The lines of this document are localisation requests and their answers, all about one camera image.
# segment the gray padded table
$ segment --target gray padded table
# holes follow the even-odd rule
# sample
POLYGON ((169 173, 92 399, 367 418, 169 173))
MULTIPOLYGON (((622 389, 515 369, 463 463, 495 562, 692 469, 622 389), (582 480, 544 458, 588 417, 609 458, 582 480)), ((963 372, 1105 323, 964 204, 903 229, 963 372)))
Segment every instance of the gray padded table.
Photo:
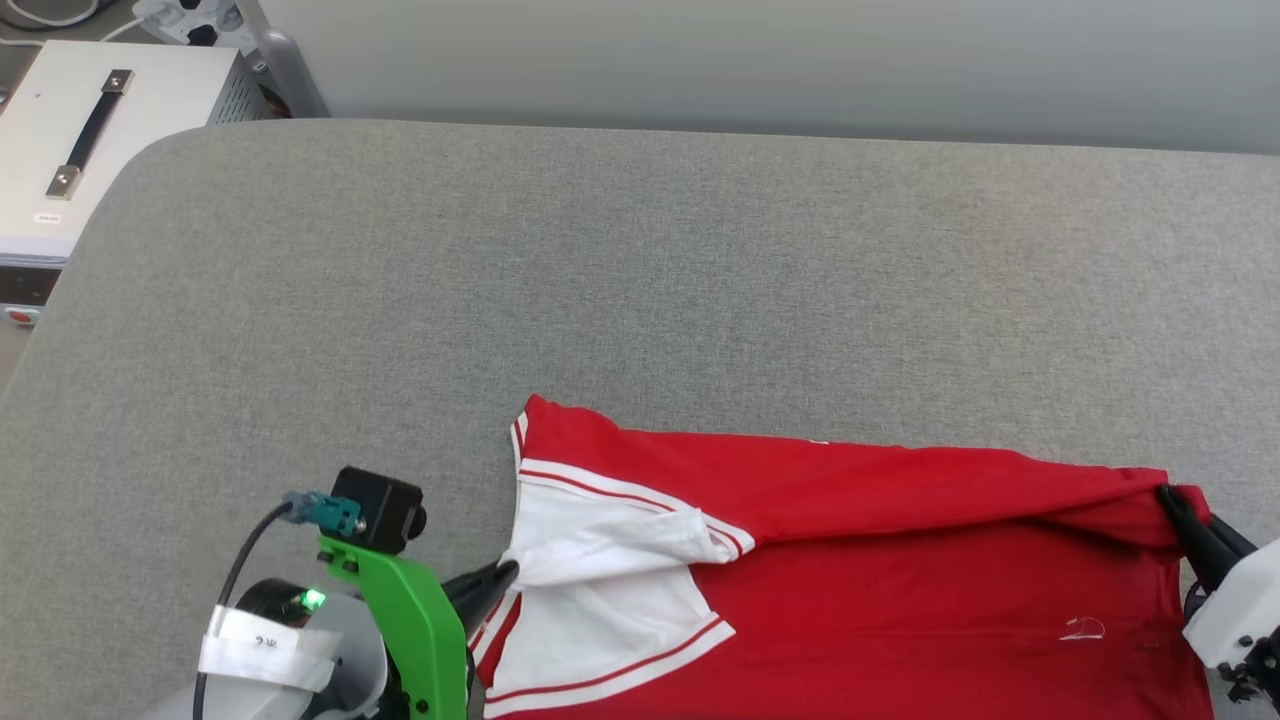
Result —
MULTIPOLYGON (((0 402, 0 717, 124 717, 188 682, 247 530, 344 464, 426 488, 412 557, 492 560, 531 392, 1162 466, 1270 541, 1277 232, 1261 156, 372 120, 161 141, 0 402)), ((275 528, 243 578, 317 579, 314 555, 275 528)))

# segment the green led light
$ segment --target green led light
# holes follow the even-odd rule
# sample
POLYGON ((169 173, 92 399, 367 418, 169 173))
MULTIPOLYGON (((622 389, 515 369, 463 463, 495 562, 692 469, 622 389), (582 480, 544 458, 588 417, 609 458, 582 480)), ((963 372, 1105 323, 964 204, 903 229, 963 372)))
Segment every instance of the green led light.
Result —
POLYGON ((302 607, 306 607, 311 612, 315 612, 316 610, 320 609, 321 605, 324 605, 325 597, 326 596, 323 592, 317 589, 310 589, 302 593, 302 600, 301 600, 302 607))

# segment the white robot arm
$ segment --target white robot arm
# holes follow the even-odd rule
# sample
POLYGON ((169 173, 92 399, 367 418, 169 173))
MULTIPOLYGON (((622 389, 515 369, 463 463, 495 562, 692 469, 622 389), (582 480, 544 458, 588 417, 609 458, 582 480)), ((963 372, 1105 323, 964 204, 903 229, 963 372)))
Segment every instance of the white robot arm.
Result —
POLYGON ((1197 577, 1183 635, 1204 666, 1234 683, 1228 697, 1261 693, 1280 711, 1280 541, 1258 548, 1216 515, 1204 524, 1170 486, 1157 497, 1197 577))

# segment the white label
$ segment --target white label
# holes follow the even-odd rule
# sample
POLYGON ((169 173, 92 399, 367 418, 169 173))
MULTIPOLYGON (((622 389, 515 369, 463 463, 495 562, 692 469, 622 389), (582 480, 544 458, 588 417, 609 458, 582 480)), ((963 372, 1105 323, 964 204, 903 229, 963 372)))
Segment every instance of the white label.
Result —
POLYGON ((200 671, 319 692, 333 675, 342 633, 298 630, 218 606, 200 647, 200 671))

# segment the blue connector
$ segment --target blue connector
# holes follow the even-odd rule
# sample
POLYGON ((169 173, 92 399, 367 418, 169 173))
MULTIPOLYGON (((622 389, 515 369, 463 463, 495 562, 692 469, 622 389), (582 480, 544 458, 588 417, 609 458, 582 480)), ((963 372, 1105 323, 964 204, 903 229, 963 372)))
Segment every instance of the blue connector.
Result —
POLYGON ((342 537, 351 537, 365 529, 365 520, 360 516, 360 503, 355 500, 314 491, 289 492, 284 495, 284 500, 293 503, 289 512, 280 518, 287 523, 294 525, 311 523, 319 525, 321 530, 338 533, 342 537))

